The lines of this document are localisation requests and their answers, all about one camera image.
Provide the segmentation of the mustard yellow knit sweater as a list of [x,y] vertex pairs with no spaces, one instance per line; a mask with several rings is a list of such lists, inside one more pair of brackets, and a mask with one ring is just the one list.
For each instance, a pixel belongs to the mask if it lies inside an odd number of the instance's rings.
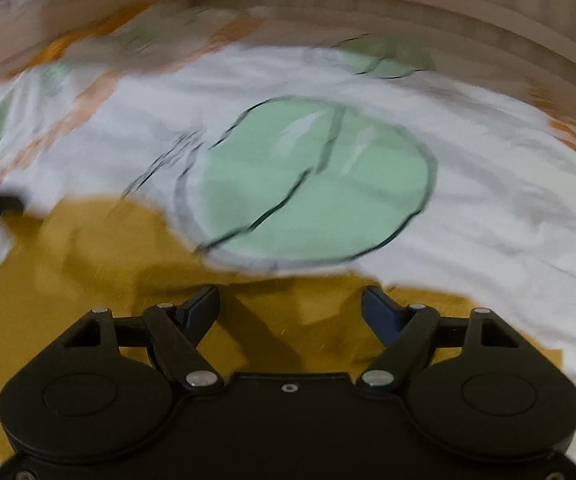
[[[117,316],[222,291],[222,311],[200,352],[236,372],[357,376],[381,352],[361,318],[370,278],[354,271],[287,278],[209,268],[161,212],[131,200],[64,200],[50,214],[0,220],[0,390],[83,314]],[[0,426],[0,464],[12,453]]]

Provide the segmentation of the orange fitted bed sheet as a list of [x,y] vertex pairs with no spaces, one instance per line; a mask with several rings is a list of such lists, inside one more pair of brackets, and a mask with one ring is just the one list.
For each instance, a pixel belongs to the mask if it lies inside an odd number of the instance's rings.
[[94,23],[84,27],[79,27],[78,29],[73,30],[73,32],[68,32],[63,36],[56,38],[53,42],[50,42],[47,47],[44,47],[44,49],[39,51],[27,63],[18,66],[15,70],[11,70],[7,73],[6,77],[11,79],[29,68],[60,60],[65,51],[77,41],[87,38],[101,38],[109,36],[112,32],[115,32],[117,29],[133,20],[136,16],[145,12],[150,8],[150,6],[150,3],[145,2],[132,4],[131,6],[123,6],[123,8],[118,9],[106,18],[102,18],[101,20],[95,21]]

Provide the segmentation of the white leaf print duvet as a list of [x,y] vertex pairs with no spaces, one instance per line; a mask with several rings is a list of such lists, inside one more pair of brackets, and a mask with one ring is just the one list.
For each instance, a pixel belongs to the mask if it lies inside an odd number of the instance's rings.
[[396,392],[346,372],[187,392],[150,361],[148,308],[95,307],[1,388],[0,479],[576,479],[576,121],[465,66],[151,6],[1,81],[0,194],[25,210],[0,220],[131,200],[213,270],[354,271],[440,324]]

